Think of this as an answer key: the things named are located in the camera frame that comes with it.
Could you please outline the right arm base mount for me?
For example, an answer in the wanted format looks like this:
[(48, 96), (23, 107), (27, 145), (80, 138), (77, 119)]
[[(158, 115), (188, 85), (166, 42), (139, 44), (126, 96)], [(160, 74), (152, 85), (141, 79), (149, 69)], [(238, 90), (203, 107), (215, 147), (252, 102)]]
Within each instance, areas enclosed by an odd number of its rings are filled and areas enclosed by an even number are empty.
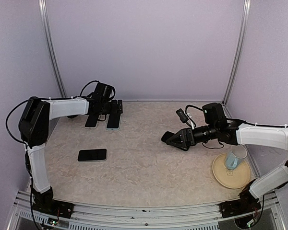
[(222, 218), (238, 216), (262, 208), (259, 199), (249, 193), (240, 195), (239, 199), (222, 202), (219, 206)]

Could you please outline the front aluminium rail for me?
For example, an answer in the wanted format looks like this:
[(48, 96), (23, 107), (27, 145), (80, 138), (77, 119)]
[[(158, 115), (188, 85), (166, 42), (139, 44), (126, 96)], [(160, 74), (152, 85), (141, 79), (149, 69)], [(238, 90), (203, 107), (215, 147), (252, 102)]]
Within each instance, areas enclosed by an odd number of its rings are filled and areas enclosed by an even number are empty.
[[(59, 217), (59, 223), (51, 226), (47, 221), (56, 216), (34, 211), (36, 223), (44, 222), (54, 230), (217, 230), (223, 221), (236, 227), (234, 219), (251, 214), (224, 218), (221, 201), (173, 207), (119, 207), (70, 202), (74, 204), (71, 218)], [(265, 195), (264, 212), (252, 230), (288, 230), (274, 192)], [(4, 230), (20, 229), (21, 220), (32, 223), (30, 193), (25, 191), (18, 191)]]

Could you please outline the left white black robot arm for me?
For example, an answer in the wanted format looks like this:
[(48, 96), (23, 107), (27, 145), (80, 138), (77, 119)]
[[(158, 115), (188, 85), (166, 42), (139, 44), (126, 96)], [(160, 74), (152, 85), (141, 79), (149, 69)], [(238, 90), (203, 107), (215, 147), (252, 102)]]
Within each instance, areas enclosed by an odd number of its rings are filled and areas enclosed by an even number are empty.
[(108, 118), (107, 127), (115, 130), (120, 126), (123, 113), (123, 101), (116, 100), (116, 90), (113, 86), (96, 82), (95, 90), (84, 96), (70, 98), (39, 98), (27, 100), (19, 122), (21, 139), (26, 151), (26, 162), (33, 180), (32, 192), (41, 196), (38, 204), (47, 213), (53, 213), (57, 201), (53, 199), (53, 190), (48, 180), (45, 147), (48, 140), (49, 122), (60, 117), (88, 116), (86, 127), (92, 128), (94, 122), (99, 122), (103, 115)]

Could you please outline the beige round plate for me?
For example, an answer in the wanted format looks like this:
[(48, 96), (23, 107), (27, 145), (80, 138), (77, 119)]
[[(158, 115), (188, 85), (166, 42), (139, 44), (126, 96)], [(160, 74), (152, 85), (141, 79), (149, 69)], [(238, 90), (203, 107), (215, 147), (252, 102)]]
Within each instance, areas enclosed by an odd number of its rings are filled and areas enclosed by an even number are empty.
[(251, 169), (246, 161), (234, 170), (225, 166), (226, 154), (218, 155), (212, 163), (212, 172), (215, 179), (229, 189), (240, 189), (246, 186), (251, 178)]

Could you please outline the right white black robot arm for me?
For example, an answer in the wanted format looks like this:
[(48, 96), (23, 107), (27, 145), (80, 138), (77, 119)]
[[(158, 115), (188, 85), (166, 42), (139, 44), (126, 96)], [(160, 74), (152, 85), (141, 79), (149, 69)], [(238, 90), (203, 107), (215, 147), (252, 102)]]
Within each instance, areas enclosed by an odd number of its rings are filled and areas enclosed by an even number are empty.
[[(258, 145), (288, 151), (288, 125), (258, 125), (240, 119), (230, 119), (224, 114), (220, 103), (209, 103), (201, 109), (205, 126), (188, 127), (177, 133), (166, 132), (161, 140), (167, 145), (187, 151), (198, 143), (217, 139), (229, 145)], [(266, 193), (288, 183), (288, 160), (259, 179), (250, 183), (236, 202), (236, 209), (247, 212), (254, 206), (255, 200)]]

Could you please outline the left aluminium frame post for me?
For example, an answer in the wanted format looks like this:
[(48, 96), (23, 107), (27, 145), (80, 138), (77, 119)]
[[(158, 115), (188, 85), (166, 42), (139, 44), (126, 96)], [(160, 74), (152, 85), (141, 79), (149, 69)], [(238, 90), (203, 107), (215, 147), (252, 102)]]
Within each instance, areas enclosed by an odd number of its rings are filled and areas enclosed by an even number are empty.
[(39, 5), (39, 11), (41, 15), (41, 21), (42, 21), (43, 28), (44, 28), (44, 34), (46, 38), (48, 53), (49, 53), (52, 69), (54, 72), (55, 81), (58, 86), (58, 90), (59, 90), (61, 97), (66, 97), (67, 96), (66, 90), (65, 90), (65, 87), (63, 85), (63, 80), (60, 75), (60, 70), (59, 70), (57, 59), (56, 59), (55, 49), (54, 49), (54, 45), (52, 42), (50, 23), (48, 19), (47, 3), (45, 0), (39, 0), (38, 5)]

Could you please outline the aluminium frame post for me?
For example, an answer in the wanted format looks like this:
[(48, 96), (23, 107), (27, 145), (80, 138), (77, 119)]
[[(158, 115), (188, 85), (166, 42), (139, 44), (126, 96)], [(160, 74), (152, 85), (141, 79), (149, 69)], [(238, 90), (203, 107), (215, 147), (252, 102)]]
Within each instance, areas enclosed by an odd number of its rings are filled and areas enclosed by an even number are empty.
[(248, 24), (248, 18), (250, 14), (251, 9), (251, 0), (245, 0), (243, 2), (243, 11), (242, 11), (242, 17), (241, 17), (241, 23), (240, 23), (240, 30), (239, 30), (239, 36), (236, 46), (236, 51), (233, 59), (233, 64), (230, 71), (230, 77), (228, 80), (228, 84), (226, 87), (225, 95), (223, 97), (223, 105), (227, 106), (230, 100), (230, 96), (234, 87), (237, 71), (239, 68), (240, 58), (242, 55), (243, 45), (244, 45), (244, 38), (247, 31), (247, 24)]
[(39, 11), (41, 15), (41, 21), (42, 21), (43, 28), (44, 28), (44, 34), (46, 38), (48, 53), (49, 53), (52, 69), (54, 72), (55, 81), (58, 86), (58, 90), (59, 90), (61, 97), (66, 97), (67, 96), (66, 90), (65, 90), (65, 87), (63, 85), (63, 80), (60, 75), (60, 70), (59, 70), (57, 59), (56, 59), (55, 49), (54, 49), (54, 45), (52, 42), (50, 23), (48, 19), (47, 3), (45, 0), (39, 0), (38, 5), (39, 5)]

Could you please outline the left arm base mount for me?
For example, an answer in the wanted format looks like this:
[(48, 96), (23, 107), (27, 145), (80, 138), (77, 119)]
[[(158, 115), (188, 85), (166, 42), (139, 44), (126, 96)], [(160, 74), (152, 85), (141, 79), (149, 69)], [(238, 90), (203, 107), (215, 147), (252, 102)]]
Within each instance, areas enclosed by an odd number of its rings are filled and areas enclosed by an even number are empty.
[(74, 204), (54, 199), (40, 200), (34, 197), (33, 210), (49, 214), (59, 218), (70, 219), (74, 209)]

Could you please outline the right aluminium frame post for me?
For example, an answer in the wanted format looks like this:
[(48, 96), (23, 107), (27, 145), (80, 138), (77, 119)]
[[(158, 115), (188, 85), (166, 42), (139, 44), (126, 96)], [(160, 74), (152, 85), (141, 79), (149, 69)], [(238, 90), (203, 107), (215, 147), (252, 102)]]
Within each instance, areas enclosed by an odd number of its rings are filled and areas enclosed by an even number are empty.
[(240, 58), (242, 55), (243, 45), (244, 45), (244, 38), (247, 31), (247, 24), (248, 24), (248, 18), (250, 14), (251, 9), (251, 0), (245, 0), (243, 2), (243, 11), (242, 11), (242, 17), (241, 17), (241, 23), (240, 23), (240, 30), (239, 30), (239, 36), (236, 46), (236, 51), (233, 59), (233, 64), (230, 71), (230, 77), (228, 80), (228, 84), (226, 87), (225, 95), (223, 97), (223, 105), (227, 106), (230, 100), (230, 96), (234, 87), (237, 71), (239, 68)]

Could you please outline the black phone silver edge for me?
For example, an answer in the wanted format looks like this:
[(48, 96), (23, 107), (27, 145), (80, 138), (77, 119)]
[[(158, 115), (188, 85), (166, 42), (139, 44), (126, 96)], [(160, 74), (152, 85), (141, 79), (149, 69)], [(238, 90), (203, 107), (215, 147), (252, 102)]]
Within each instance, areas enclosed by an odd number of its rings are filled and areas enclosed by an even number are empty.
[(105, 161), (107, 159), (106, 149), (84, 149), (80, 150), (77, 160), (79, 162), (86, 161)]

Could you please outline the dark green cup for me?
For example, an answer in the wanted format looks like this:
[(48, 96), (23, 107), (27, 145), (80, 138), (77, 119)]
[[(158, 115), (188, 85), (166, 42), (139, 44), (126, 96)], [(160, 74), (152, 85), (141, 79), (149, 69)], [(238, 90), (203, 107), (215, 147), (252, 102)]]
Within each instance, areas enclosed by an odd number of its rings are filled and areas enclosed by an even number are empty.
[(69, 119), (74, 119), (74, 118), (76, 118), (78, 115), (69, 115), (69, 116), (67, 116)]

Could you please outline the light blue mug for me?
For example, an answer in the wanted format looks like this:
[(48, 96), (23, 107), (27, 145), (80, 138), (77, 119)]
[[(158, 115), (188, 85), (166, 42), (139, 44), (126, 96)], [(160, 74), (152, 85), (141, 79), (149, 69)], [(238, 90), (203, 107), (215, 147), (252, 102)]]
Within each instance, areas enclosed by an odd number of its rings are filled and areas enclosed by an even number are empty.
[(225, 159), (225, 166), (229, 170), (236, 169), (247, 157), (247, 150), (244, 146), (231, 146)]

